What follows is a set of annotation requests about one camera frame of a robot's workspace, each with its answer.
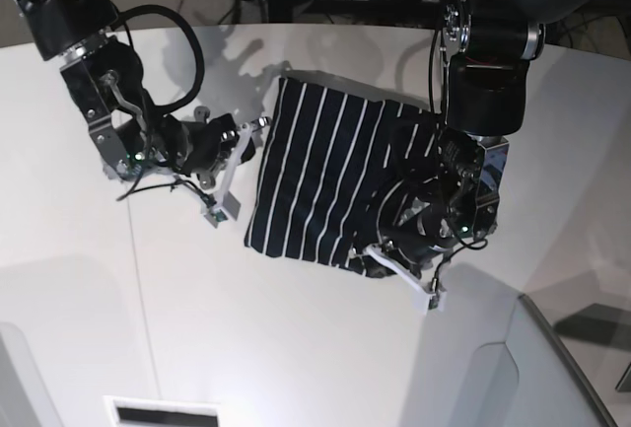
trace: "black cloth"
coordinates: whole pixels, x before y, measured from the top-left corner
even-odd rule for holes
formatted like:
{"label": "black cloth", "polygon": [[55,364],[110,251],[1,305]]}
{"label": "black cloth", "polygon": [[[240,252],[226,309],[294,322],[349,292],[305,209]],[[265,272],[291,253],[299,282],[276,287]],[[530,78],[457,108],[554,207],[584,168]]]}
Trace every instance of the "black cloth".
{"label": "black cloth", "polygon": [[365,272],[349,250],[360,234],[377,240],[380,210],[392,220],[400,213],[401,173],[433,169],[434,121],[418,107],[296,79],[281,78],[279,90],[245,245]]}

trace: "black cylindrical joint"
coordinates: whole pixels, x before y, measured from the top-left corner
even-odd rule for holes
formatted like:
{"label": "black cylindrical joint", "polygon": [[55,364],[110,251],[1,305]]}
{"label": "black cylindrical joint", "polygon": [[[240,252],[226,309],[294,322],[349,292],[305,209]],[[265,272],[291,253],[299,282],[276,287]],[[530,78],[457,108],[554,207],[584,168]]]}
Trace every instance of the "black cylindrical joint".
{"label": "black cylindrical joint", "polygon": [[18,0],[44,60],[98,33],[116,20],[110,0]]}
{"label": "black cylindrical joint", "polygon": [[464,54],[450,61],[447,126],[475,136],[517,132],[526,110],[529,62],[480,65]]}
{"label": "black cylindrical joint", "polygon": [[471,57],[523,58],[528,41],[528,23],[471,18],[467,54]]}

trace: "white stripe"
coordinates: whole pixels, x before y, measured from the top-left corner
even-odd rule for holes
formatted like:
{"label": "white stripe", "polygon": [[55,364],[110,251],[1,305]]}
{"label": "white stripe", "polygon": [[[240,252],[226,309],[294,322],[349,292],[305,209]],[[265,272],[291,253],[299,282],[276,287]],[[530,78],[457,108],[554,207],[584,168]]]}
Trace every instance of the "white stripe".
{"label": "white stripe", "polygon": [[381,245],[383,243],[382,241],[382,234],[379,233],[379,221],[382,219],[382,210],[384,210],[384,206],[386,205],[386,202],[388,202],[390,200],[390,198],[392,197],[392,195],[394,194],[394,192],[401,186],[401,184],[403,183],[403,180],[400,180],[399,182],[397,182],[391,189],[390,192],[387,193],[386,197],[384,198],[384,200],[382,200],[381,205],[379,206],[379,210],[377,211],[377,223],[376,223],[376,227],[377,227],[377,239],[379,240],[379,244]]}
{"label": "white stripe", "polygon": [[366,108],[368,107],[368,101],[364,100],[364,107],[362,108],[362,114],[357,121],[357,125],[355,126],[355,134],[353,135],[353,141],[351,141],[351,147],[348,150],[348,154],[346,155],[346,160],[344,161],[344,166],[342,166],[342,172],[337,178],[337,187],[335,188],[335,196],[333,197],[333,201],[331,202],[328,210],[326,210],[326,218],[324,219],[324,227],[322,231],[319,233],[317,237],[317,241],[315,243],[315,260],[317,260],[317,255],[319,254],[319,245],[322,242],[322,238],[324,237],[324,233],[326,233],[326,228],[328,227],[328,220],[331,217],[331,212],[333,208],[335,208],[335,204],[337,203],[337,198],[339,197],[339,190],[342,188],[342,181],[344,180],[344,175],[346,174],[346,169],[348,168],[348,163],[351,161],[351,156],[353,155],[353,151],[355,150],[355,144],[357,144],[357,136],[359,135],[359,130],[362,128],[362,124],[364,121],[364,115],[366,114]]}
{"label": "white stripe", "polygon": [[294,214],[294,210],[296,209],[296,203],[298,202],[298,195],[300,194],[300,189],[303,186],[303,180],[305,179],[307,163],[311,158],[311,154],[314,151],[314,140],[316,139],[317,127],[319,126],[319,119],[322,116],[322,109],[324,108],[324,101],[326,100],[326,93],[328,89],[324,89],[322,91],[322,98],[319,101],[319,108],[317,109],[317,116],[315,118],[314,128],[312,130],[312,136],[309,139],[309,144],[307,145],[307,152],[305,153],[305,160],[303,161],[303,168],[300,170],[300,179],[298,180],[298,186],[296,187],[296,195],[294,195],[294,201],[292,202],[292,206],[289,209],[289,220],[287,221],[287,230],[285,231],[285,243],[283,245],[283,256],[287,251],[287,242],[289,242],[289,233],[292,225],[292,215]]}
{"label": "white stripe", "polygon": [[289,131],[289,138],[287,138],[287,147],[285,148],[285,155],[283,156],[283,164],[280,167],[280,175],[278,176],[278,180],[276,180],[276,188],[274,188],[272,205],[269,208],[269,214],[267,215],[267,228],[265,230],[265,243],[263,243],[263,254],[267,254],[267,244],[269,243],[269,230],[272,226],[272,220],[274,218],[274,207],[276,206],[276,199],[278,198],[278,189],[280,188],[280,182],[283,180],[283,173],[285,173],[285,165],[287,164],[287,156],[289,155],[289,149],[292,147],[292,138],[294,137],[296,123],[298,122],[298,116],[300,116],[300,110],[303,106],[303,100],[305,99],[306,91],[307,84],[303,84],[303,90],[300,92],[298,107],[296,108],[296,114],[294,114],[294,121],[292,122],[292,129]]}
{"label": "white stripe", "polygon": [[254,205],[254,212],[252,215],[252,221],[249,222],[249,235],[247,236],[247,245],[251,247],[252,245],[252,230],[254,228],[254,219],[256,218],[256,210],[258,209],[258,203],[260,200],[260,187],[263,184],[263,176],[265,175],[265,171],[267,168],[267,160],[269,159],[269,150],[272,148],[272,143],[274,142],[274,138],[276,137],[276,130],[278,129],[278,122],[280,121],[280,114],[283,111],[283,101],[285,100],[285,90],[287,90],[287,84],[289,83],[289,79],[285,79],[285,83],[283,84],[283,90],[280,93],[280,102],[278,105],[278,116],[276,116],[276,120],[272,123],[272,129],[269,131],[269,136],[267,138],[267,149],[265,150],[265,155],[263,156],[263,163],[260,167],[259,176],[258,176],[258,186],[256,191],[256,204]]}
{"label": "white stripe", "polygon": [[409,196],[409,193],[406,193],[403,196],[403,199],[401,200],[401,204],[398,206],[398,210],[394,214],[394,221],[392,222],[392,225],[396,226],[396,221],[399,220],[399,215],[401,214],[401,210],[403,210],[403,204],[405,203],[405,200],[407,200],[408,196]]}
{"label": "white stripe", "polygon": [[427,144],[427,149],[425,150],[425,157],[426,158],[430,155],[430,150],[432,149],[432,145],[434,144],[434,136],[436,136],[436,133],[432,133],[432,137],[430,138],[430,142]]}
{"label": "white stripe", "polygon": [[[403,111],[403,104],[401,104],[398,108],[398,112],[396,114],[397,118],[401,117],[401,112]],[[387,168],[387,160],[390,159],[390,145],[387,145],[387,149],[386,149],[386,158],[384,159],[384,169]]]}
{"label": "white stripe", "polygon": [[412,146],[414,145],[414,140],[416,139],[417,132],[418,132],[418,123],[414,125],[414,131],[412,131],[412,139],[410,139],[410,144],[407,146],[407,151],[405,151],[405,159],[410,157],[410,151],[412,150]]}
{"label": "white stripe", "polygon": [[333,144],[335,143],[335,136],[337,135],[339,123],[342,121],[342,116],[344,115],[344,111],[346,110],[347,100],[348,100],[348,95],[344,95],[344,100],[342,101],[342,105],[339,109],[339,114],[337,115],[337,121],[335,122],[335,127],[333,128],[333,134],[331,135],[330,142],[328,143],[328,150],[326,151],[326,158],[324,158],[324,166],[322,167],[322,174],[319,177],[319,184],[317,186],[317,191],[315,192],[314,202],[312,203],[312,209],[309,213],[309,217],[307,217],[305,228],[303,228],[303,238],[301,240],[299,259],[303,259],[303,256],[305,253],[305,241],[307,238],[307,228],[309,227],[309,223],[314,217],[314,210],[316,210],[317,199],[319,198],[319,195],[322,192],[322,184],[324,183],[324,174],[326,174],[326,168],[328,167],[328,160],[331,157],[331,151],[333,149]]}
{"label": "white stripe", "polygon": [[368,162],[370,161],[371,154],[373,153],[373,145],[375,144],[375,136],[377,136],[377,130],[382,123],[382,117],[384,116],[384,108],[386,107],[386,102],[382,105],[382,109],[379,111],[379,118],[377,118],[377,123],[375,124],[375,129],[373,130],[373,136],[371,137],[371,143],[368,145],[368,152],[366,153],[366,159],[364,159],[364,169],[362,170],[362,175],[359,178],[359,182],[355,186],[355,190],[353,191],[353,196],[351,197],[351,201],[348,204],[348,208],[346,209],[346,213],[342,217],[342,220],[339,222],[339,237],[335,240],[335,244],[333,245],[333,252],[331,253],[331,259],[328,264],[330,265],[333,262],[333,256],[337,251],[337,246],[339,242],[342,240],[342,231],[344,230],[344,223],[346,223],[346,219],[351,213],[351,209],[355,203],[355,199],[357,198],[357,193],[364,183],[364,178],[366,178],[366,171],[368,170]]}

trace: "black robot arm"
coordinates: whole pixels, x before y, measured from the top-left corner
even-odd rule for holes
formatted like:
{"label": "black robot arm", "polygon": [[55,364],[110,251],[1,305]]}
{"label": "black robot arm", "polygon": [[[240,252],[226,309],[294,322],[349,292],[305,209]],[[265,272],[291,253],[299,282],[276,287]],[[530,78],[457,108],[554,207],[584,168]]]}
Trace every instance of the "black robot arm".
{"label": "black robot arm", "polygon": [[[158,5],[144,5],[119,13],[110,0],[15,0],[44,60],[62,56],[61,75],[73,101],[88,124],[90,136],[112,178],[132,183],[121,197],[134,191],[143,176],[175,176],[173,186],[195,191],[213,224],[236,217],[238,202],[227,186],[213,194],[223,169],[246,162],[254,155],[251,133],[268,122],[265,118],[237,126],[230,114],[210,119],[199,107],[194,121],[180,121],[172,113],[196,99],[204,79],[204,59],[190,25],[176,12]],[[132,18],[157,14],[172,20],[184,33],[193,51],[195,77],[190,90],[172,104],[156,105],[143,88],[144,70],[131,44],[110,36]],[[112,113],[129,115],[114,123]],[[199,185],[187,178],[197,176]]]}

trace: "white table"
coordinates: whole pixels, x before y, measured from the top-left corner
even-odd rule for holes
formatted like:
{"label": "white table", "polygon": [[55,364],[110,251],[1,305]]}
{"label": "white table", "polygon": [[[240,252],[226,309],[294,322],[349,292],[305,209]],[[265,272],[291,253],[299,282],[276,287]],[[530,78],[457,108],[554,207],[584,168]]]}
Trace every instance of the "white table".
{"label": "white table", "polygon": [[[430,34],[330,26],[197,30],[199,101],[271,114],[281,70],[320,70],[423,100]],[[134,33],[157,103],[192,82],[176,30]],[[102,396],[212,402],[222,426],[447,426],[467,364],[570,218],[631,107],[631,63],[546,47],[510,139],[500,228],[449,273],[423,320],[405,284],[245,249],[260,153],[239,167],[239,222],[213,230],[185,192],[126,204],[57,73],[0,51],[0,321],[24,334],[66,427],[105,427]],[[194,106],[182,111],[191,115]]]}

